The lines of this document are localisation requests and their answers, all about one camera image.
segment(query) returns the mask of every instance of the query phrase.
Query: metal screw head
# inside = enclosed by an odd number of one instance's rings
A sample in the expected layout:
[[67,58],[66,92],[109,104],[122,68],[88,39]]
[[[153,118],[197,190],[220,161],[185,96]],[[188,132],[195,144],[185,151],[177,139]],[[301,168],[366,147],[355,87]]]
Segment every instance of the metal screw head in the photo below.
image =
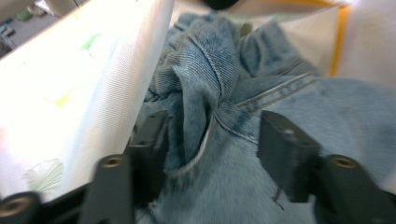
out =
[[0,205],[0,217],[10,217],[18,214],[27,208],[32,200],[29,197],[13,199]]
[[106,168],[117,167],[122,164],[122,158],[120,157],[111,157],[105,160],[103,166]]
[[335,157],[332,159],[332,162],[347,169],[353,169],[356,167],[356,162],[343,157]]

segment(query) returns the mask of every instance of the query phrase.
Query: jeans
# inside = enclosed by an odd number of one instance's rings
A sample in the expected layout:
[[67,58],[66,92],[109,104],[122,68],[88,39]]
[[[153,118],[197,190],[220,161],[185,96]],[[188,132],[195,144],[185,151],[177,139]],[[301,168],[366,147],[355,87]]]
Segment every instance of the jeans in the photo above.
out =
[[263,110],[299,125],[322,156],[360,162],[383,189],[396,175],[395,93],[322,77],[275,22],[240,37],[216,14],[182,15],[169,31],[138,121],[168,110],[167,180],[138,223],[315,223],[312,202],[272,201],[256,156]]

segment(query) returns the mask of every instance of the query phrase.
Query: denim fabric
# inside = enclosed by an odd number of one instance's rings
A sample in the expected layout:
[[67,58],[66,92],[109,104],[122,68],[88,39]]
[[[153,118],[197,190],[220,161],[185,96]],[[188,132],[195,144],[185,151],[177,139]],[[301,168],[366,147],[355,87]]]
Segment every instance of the denim fabric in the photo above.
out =
[[159,110],[173,117],[167,180],[138,223],[315,223],[312,203],[282,195],[283,211],[272,201],[276,185],[256,157],[263,110],[295,122],[323,155],[361,162],[386,188],[396,168],[395,96],[376,84],[321,77],[274,22],[240,37],[216,14],[182,15],[138,119]]

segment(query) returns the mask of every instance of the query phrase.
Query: blue denim garment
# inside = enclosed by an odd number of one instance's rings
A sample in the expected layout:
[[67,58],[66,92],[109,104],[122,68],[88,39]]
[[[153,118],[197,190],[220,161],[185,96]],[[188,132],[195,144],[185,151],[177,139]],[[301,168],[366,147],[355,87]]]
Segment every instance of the blue denim garment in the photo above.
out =
[[182,15],[138,119],[160,110],[173,117],[167,180],[137,211],[138,223],[315,223],[312,203],[282,195],[282,211],[272,201],[276,185],[256,157],[261,112],[286,116],[323,155],[354,158],[385,188],[396,169],[395,96],[376,84],[321,77],[274,22],[240,37],[216,14]]

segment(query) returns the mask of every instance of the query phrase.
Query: clothing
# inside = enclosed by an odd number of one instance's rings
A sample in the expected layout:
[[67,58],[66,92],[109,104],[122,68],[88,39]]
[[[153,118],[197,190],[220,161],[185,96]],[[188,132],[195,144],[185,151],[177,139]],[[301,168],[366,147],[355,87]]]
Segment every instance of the clothing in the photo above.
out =
[[312,203],[283,195],[282,211],[272,201],[276,184],[256,156],[263,110],[299,125],[322,155],[359,161],[381,187],[396,168],[394,92],[321,77],[274,22],[240,37],[219,15],[182,15],[138,121],[160,110],[173,117],[167,180],[138,223],[315,223]]

